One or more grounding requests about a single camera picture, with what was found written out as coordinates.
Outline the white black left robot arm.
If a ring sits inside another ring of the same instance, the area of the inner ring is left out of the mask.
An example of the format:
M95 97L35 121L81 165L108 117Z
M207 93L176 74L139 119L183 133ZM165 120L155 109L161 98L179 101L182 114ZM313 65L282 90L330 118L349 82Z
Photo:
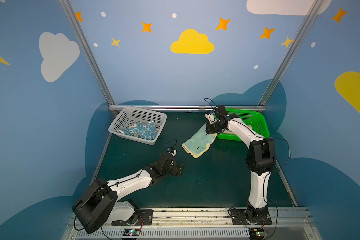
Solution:
M133 201L120 200L166 176L182 176L185 166L176 162L175 155L176 151L162 153L152 164L121 179L93 181L72 207L82 230L92 234L108 221L132 226L143 222L141 209Z

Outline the left aluminium frame post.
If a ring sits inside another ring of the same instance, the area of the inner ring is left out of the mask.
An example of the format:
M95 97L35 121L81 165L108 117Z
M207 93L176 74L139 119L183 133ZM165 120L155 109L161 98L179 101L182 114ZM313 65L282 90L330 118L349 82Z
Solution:
M109 110L116 117L117 114L119 113L119 111L110 109L111 106L115 105L115 101L114 101L112 94L109 90L109 87L105 81L105 78L100 70L100 67L95 59L95 56L91 50L88 40L83 32L83 29L80 25L80 21L78 20L78 18L76 16L76 13L74 11L72 3L71 3L71 1L68 1L68 0L59 0L59 3L60 3L78 41L80 43L80 46L88 60L88 63L89 63L89 65L98 81L98 84L109 104Z

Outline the green perforated plastic basket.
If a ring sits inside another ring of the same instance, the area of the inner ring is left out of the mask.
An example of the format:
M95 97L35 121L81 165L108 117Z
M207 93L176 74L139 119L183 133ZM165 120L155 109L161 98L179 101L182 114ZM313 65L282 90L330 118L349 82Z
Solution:
M265 117L256 111L239 110L239 109L226 109L229 114L236 114L239 118L248 125L254 132L265 138L270 136L269 128ZM242 140L232 133L223 132L217 136L221 140L239 141Z

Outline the right green circuit board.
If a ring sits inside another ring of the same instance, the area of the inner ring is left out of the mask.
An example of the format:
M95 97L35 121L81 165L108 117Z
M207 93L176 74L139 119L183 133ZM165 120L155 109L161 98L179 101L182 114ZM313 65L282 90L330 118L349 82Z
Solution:
M249 228L250 240L263 240L267 236L267 232L264 229Z

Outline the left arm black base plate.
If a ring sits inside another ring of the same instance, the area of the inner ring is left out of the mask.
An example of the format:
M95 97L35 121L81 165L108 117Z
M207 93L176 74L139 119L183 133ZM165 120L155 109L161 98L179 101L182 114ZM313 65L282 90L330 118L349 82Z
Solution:
M112 221L112 226L151 226L153 221L153 210L137 210L127 220Z

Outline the green circuit board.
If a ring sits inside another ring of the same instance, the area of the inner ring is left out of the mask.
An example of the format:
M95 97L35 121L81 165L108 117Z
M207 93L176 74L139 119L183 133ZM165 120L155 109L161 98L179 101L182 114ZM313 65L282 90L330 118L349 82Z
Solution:
M140 229L123 229L123 237L138 237L141 233Z
M250 240L263 240L267 236L267 232L264 229L249 228Z

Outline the pale yellow towel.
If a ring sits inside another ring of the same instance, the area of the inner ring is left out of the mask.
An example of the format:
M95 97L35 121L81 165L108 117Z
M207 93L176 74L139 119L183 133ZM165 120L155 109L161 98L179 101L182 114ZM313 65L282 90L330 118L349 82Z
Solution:
M204 124L190 139L182 144L183 149L193 158L199 158L205 153L217 138L217 134L207 134Z

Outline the aluminium frame post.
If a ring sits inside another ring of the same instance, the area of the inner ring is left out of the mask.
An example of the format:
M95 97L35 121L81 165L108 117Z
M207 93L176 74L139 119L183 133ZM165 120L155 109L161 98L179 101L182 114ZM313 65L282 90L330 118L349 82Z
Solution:
M280 80L282 79L282 76L286 72L288 66L292 62L293 57L297 53L300 45L304 41L306 35L308 34L309 30L311 29L312 25L314 24L316 18L319 15L319 10L321 6L324 4L324 0L315 0L313 1L313 4L311 8L309 9L306 17L304 18L301 26L299 27L294 41L292 44L288 47L288 50L283 57L283 60L281 61L275 75L271 79L269 85L267 86L264 94L262 95L258 105L254 107L254 111L257 112L264 112L266 110L266 104L269 101L270 97L272 96L273 92L275 91L277 85L279 84Z
M119 111L110 109L111 106L115 105L115 101L114 101L112 94L109 90L109 87L105 81L105 78L100 70L100 67L95 59L95 56L91 50L88 40L83 32L83 29L80 25L80 21L78 20L78 18L76 16L76 13L74 11L72 3L71 3L71 1L68 1L68 0L59 0L59 3L60 3L78 41L80 43L80 46L88 60L88 63L89 63L89 65L98 81L98 84L109 104L109 110L116 117L117 114L119 113Z

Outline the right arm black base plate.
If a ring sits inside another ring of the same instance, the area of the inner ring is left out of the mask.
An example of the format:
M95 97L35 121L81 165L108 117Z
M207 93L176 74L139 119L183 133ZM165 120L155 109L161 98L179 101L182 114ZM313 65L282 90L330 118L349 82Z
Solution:
M232 219L233 225L271 225L273 223L268 208L229 208L228 214Z

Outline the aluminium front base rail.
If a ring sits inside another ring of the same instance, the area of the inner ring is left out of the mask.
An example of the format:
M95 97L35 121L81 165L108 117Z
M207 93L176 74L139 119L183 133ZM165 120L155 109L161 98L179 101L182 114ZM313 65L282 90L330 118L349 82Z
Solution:
M264 240L320 240L307 208L270 208L271 225L233 225L229 208L143 208L153 210L151 226L112 226L111 221L87 234L70 221L64 240L249 240L249 228L264 229ZM123 237L123 229L140 229L138 237Z

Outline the teal patterned towel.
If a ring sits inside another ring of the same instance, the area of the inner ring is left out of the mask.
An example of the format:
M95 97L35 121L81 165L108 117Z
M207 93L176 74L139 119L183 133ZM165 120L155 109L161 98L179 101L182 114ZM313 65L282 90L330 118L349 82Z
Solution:
M158 134L154 121L134 124L122 130L116 130L116 132L149 141L154 140Z

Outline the aluminium back frame rail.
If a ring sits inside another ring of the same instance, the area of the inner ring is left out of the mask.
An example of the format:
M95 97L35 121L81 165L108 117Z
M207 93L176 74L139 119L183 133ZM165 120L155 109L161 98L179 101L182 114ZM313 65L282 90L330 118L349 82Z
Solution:
M122 109L130 107L130 105L109 105L109 110L111 111L121 111ZM151 111L157 112L198 112L198 111L208 111L211 110L211 106L131 106L134 108L148 109ZM264 112L266 110L265 106L225 106L226 109L239 109L246 111L256 111Z

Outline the left green circuit board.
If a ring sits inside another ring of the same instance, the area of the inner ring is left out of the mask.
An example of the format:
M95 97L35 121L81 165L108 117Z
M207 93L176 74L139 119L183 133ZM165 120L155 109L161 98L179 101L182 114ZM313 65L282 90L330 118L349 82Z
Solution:
M141 233L140 229L123 229L123 237L138 237Z

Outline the right aluminium frame post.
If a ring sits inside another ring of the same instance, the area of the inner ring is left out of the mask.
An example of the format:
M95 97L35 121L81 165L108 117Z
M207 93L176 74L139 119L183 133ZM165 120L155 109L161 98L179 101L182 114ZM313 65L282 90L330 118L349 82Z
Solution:
M304 18L301 26L299 27L294 41L292 44L288 47L288 50L283 57L283 60L281 61L275 75L271 79L269 85L267 86L264 94L262 95L258 105L254 107L254 111L257 112L264 112L266 110L266 104L269 101L270 97L272 96L273 92L275 91L277 85L279 84L280 80L282 79L282 76L286 72L288 66L292 62L293 57L297 53L300 45L304 41L306 35L308 34L309 30L311 29L312 25L314 24L316 18L319 15L319 10L321 6L324 4L324 0L315 0L313 1L313 4L311 8L309 9L306 17Z

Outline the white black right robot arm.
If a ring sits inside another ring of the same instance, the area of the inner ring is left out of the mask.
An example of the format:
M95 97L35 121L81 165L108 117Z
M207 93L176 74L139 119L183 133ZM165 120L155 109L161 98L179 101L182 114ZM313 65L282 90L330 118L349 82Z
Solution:
M245 211L246 221L251 224L272 224L267 201L268 183L276 164L275 141L265 138L248 127L236 114L227 112L219 105L206 114L207 134L230 131L248 147L246 164L251 172L251 191Z

